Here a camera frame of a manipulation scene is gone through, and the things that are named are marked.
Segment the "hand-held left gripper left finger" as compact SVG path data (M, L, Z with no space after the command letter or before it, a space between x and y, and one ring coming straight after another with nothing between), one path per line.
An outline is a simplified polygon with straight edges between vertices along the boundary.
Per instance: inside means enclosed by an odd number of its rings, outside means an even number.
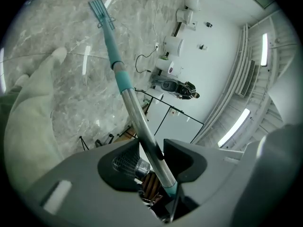
M76 153L26 192L31 210L51 227L160 227L140 198L134 179L114 167L122 155L139 155L139 140Z

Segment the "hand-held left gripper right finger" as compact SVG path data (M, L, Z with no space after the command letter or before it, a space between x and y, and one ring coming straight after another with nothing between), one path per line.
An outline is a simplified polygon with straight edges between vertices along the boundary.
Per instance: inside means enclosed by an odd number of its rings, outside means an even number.
M244 153L165 139L164 159L175 176L172 227L231 227L245 181Z

